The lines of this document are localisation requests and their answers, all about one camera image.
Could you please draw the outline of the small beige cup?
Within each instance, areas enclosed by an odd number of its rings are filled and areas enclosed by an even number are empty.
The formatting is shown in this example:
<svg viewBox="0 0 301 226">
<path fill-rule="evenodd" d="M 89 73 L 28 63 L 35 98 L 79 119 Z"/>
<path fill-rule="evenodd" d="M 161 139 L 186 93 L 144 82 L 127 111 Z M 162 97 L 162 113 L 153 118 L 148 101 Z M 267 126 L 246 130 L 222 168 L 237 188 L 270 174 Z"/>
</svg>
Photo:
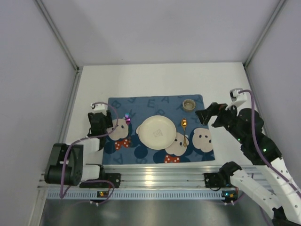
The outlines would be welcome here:
<svg viewBox="0 0 301 226">
<path fill-rule="evenodd" d="M 182 106 L 183 106 L 184 111 L 192 112 L 196 107 L 196 103 L 192 99 L 185 99 L 182 103 Z"/>
</svg>

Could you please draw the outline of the iridescent purple fork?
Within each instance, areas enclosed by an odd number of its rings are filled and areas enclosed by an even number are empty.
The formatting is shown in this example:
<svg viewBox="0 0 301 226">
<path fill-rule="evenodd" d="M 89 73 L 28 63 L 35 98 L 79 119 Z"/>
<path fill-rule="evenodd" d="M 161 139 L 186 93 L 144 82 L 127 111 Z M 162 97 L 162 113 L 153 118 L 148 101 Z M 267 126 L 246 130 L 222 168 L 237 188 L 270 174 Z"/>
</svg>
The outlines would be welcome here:
<svg viewBox="0 0 301 226">
<path fill-rule="evenodd" d="M 132 140 L 131 140 L 131 118 L 129 116 L 129 113 L 125 113 L 125 122 L 126 122 L 126 125 L 128 127 L 128 143 L 129 143 L 129 146 L 131 147 L 132 146 Z"/>
</svg>

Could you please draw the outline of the gold spoon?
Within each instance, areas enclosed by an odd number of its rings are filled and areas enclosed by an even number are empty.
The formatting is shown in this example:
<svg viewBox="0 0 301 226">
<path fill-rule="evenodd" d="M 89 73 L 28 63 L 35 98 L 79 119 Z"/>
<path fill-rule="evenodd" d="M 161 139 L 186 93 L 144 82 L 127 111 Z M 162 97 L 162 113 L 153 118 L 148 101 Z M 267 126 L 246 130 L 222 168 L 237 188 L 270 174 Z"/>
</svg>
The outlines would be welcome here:
<svg viewBox="0 0 301 226">
<path fill-rule="evenodd" d="M 187 128 L 187 119 L 186 118 L 182 118 L 181 120 L 181 127 L 183 128 L 183 146 L 187 147 L 187 138 L 186 138 L 186 128 Z"/>
</svg>

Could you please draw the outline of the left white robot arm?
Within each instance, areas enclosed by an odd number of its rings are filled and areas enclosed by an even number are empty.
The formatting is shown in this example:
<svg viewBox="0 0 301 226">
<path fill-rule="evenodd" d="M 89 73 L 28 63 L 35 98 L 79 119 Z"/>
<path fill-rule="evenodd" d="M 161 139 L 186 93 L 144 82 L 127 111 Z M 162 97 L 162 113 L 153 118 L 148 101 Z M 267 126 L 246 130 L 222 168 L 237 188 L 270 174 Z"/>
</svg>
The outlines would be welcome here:
<svg viewBox="0 0 301 226">
<path fill-rule="evenodd" d="M 82 181 L 98 179 L 101 174 L 100 164 L 87 163 L 87 157 L 104 148 L 107 129 L 113 127 L 112 116 L 109 110 L 88 113 L 90 129 L 88 139 L 71 146 L 65 143 L 55 143 L 52 147 L 47 163 L 44 180 L 47 184 L 61 183 L 63 162 L 67 156 L 64 185 L 77 186 Z"/>
</svg>

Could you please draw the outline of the blue cartoon placemat cloth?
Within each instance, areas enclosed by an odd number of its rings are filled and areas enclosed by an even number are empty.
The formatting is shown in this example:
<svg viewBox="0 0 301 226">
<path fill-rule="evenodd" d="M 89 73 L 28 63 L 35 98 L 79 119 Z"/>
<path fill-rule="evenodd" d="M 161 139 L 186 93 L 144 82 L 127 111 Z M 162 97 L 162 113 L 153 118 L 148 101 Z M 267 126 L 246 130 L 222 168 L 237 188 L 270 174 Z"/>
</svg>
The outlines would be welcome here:
<svg viewBox="0 0 301 226">
<path fill-rule="evenodd" d="M 204 109 L 201 94 L 184 96 L 110 97 L 117 111 L 116 129 L 103 148 L 104 165 L 186 163 L 215 160 L 208 126 L 183 107 L 192 100 Z"/>
</svg>

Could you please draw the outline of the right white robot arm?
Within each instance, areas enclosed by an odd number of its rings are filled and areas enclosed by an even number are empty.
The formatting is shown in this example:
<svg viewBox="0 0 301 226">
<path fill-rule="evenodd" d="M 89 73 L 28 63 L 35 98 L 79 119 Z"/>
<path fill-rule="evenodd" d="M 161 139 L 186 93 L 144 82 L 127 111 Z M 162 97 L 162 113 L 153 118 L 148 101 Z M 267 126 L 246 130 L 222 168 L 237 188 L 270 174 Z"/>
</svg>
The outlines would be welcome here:
<svg viewBox="0 0 301 226">
<path fill-rule="evenodd" d="M 212 127 L 225 128 L 239 143 L 243 155 L 266 178 L 272 191 L 251 178 L 234 161 L 225 163 L 205 177 L 208 188 L 235 187 L 256 202 L 271 218 L 275 226 L 299 226 L 301 224 L 301 190 L 287 170 L 284 159 L 275 142 L 263 134 L 263 119 L 251 108 L 237 110 L 236 106 L 211 103 L 205 110 L 195 112 L 205 126 L 211 117 Z"/>
</svg>

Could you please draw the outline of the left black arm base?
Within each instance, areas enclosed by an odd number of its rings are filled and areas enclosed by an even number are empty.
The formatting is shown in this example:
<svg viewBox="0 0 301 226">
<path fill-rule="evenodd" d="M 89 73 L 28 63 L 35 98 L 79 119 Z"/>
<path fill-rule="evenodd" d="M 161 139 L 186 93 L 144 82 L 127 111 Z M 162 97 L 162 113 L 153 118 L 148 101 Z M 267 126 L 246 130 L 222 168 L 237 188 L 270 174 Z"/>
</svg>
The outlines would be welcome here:
<svg viewBox="0 0 301 226">
<path fill-rule="evenodd" d="M 79 184 L 80 188 L 119 188 L 121 182 L 120 173 L 108 173 L 103 165 L 100 167 L 99 177 L 96 179 L 84 179 Z"/>
</svg>

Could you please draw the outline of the cream round plate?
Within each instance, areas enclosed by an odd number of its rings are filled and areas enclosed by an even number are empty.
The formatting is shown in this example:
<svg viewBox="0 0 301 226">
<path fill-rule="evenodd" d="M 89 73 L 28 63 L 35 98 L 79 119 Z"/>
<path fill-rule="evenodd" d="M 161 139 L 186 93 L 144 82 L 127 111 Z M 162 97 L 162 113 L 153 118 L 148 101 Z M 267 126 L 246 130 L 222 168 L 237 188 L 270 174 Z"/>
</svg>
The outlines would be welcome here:
<svg viewBox="0 0 301 226">
<path fill-rule="evenodd" d="M 169 147 L 176 138 L 175 124 L 167 117 L 155 115 L 143 121 L 136 129 L 139 140 L 147 148 L 161 150 Z"/>
</svg>

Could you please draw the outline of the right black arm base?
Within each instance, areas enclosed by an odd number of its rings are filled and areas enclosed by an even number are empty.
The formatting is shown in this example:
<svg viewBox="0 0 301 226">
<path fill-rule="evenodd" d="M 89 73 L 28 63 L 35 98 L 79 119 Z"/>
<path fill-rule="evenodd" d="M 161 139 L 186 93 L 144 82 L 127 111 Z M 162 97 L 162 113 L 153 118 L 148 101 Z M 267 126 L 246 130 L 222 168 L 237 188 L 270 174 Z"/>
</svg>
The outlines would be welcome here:
<svg viewBox="0 0 301 226">
<path fill-rule="evenodd" d="M 205 173 L 204 174 L 205 187 L 212 191 L 219 191 L 222 188 L 231 188 L 230 184 L 220 173 Z"/>
</svg>

